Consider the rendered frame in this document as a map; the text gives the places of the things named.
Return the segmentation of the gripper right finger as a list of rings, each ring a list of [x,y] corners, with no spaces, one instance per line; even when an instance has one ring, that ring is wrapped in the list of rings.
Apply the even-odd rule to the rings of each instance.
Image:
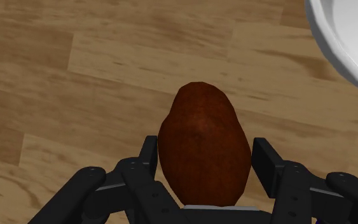
[[[262,137],[252,144],[252,168],[269,198],[271,224],[358,224],[358,177],[330,172],[325,178],[283,160]]]

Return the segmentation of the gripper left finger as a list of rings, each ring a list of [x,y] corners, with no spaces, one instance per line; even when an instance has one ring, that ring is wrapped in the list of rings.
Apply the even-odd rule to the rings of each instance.
[[[139,156],[120,160],[111,172],[78,170],[28,224],[106,224],[120,211],[129,224],[182,224],[180,207],[155,181],[156,142],[146,137]]]

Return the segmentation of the brown potato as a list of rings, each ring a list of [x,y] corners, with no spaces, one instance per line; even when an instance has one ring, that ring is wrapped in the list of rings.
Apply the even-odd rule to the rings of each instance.
[[[184,205],[234,206],[245,190],[251,149],[223,91],[182,86],[158,133],[163,174]]]

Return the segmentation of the white bowl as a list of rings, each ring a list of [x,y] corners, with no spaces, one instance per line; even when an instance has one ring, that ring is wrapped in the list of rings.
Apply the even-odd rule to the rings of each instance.
[[[305,0],[305,12],[325,58],[358,88],[358,0]]]

